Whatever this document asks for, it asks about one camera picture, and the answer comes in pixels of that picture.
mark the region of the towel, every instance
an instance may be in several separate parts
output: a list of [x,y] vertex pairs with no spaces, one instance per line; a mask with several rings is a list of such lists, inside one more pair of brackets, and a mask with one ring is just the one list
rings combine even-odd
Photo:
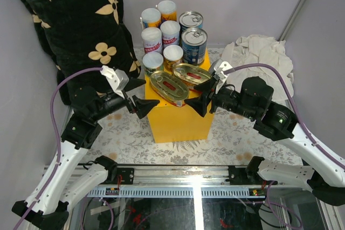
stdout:
[[[291,59],[285,54],[285,41],[276,41],[274,37],[262,35],[250,35],[240,37],[235,43],[228,44],[223,51],[222,59],[230,63],[232,67],[252,63],[265,63],[278,70],[282,76],[287,89],[293,96],[293,69]],[[272,100],[275,102],[287,100],[285,91],[277,76],[268,68],[251,67],[241,69],[231,73],[227,83],[235,86],[236,91],[240,92],[242,82],[246,78],[259,76],[273,87],[274,93]]]

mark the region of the can with white lid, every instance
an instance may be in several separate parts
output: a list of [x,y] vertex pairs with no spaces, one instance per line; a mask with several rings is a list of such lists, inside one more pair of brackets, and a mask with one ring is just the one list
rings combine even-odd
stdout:
[[202,28],[204,22],[203,16],[195,11],[187,11],[181,14],[178,20],[181,26],[181,34],[188,28]]
[[163,48],[180,44],[180,25],[175,21],[165,21],[161,25]]
[[149,27],[141,32],[145,53],[156,51],[162,53],[162,32],[156,27]]
[[161,13],[155,8],[145,9],[141,13],[140,21],[143,29],[148,27],[160,27],[162,23]]
[[142,58],[147,76],[151,76],[156,71],[163,71],[163,56],[158,52],[149,52]]
[[173,65],[182,62],[183,50],[178,45],[169,45],[163,51],[164,67],[168,71],[173,71]]
[[162,14],[162,23],[165,21],[177,21],[177,8],[176,4],[170,0],[164,0],[159,2],[156,6],[159,12]]
[[207,33],[200,28],[189,28],[182,34],[183,60],[200,66],[205,60]]

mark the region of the orange can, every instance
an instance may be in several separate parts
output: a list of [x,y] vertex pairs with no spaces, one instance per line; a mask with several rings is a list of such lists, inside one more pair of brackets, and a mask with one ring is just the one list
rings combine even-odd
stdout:
[[177,21],[177,8],[176,4],[170,0],[159,2],[156,8],[161,13],[162,23],[165,21]]

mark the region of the floral tablecloth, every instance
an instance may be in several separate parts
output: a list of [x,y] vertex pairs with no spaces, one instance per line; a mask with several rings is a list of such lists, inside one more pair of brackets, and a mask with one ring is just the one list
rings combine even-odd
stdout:
[[[222,48],[209,48],[210,60],[218,59]],[[139,60],[144,52],[136,49]],[[144,98],[144,87],[129,96]],[[239,115],[218,109],[207,140],[156,144],[147,118],[139,120],[126,109],[99,121],[103,131],[83,158],[94,160],[108,156],[118,163],[246,165],[253,156],[263,156],[275,162],[299,165],[302,160],[290,149],[266,139],[253,129],[253,122]]]

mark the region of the white plastic lid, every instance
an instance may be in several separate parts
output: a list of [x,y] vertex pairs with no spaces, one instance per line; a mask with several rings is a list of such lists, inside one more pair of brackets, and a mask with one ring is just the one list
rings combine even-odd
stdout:
[[141,32],[141,38],[147,41],[156,40],[162,38],[162,32],[156,27],[148,27]]
[[183,49],[178,45],[169,45],[164,49],[163,55],[167,60],[176,61],[182,58]]
[[165,21],[161,25],[161,31],[165,34],[174,34],[180,31],[180,24],[175,21]]
[[163,56],[158,52],[152,51],[142,58],[142,62],[147,68],[158,68],[163,64]]
[[170,0],[163,0],[157,6],[161,13],[173,13],[176,10],[176,4]]
[[161,13],[155,8],[148,8],[142,11],[141,18],[145,22],[156,22],[161,19]]

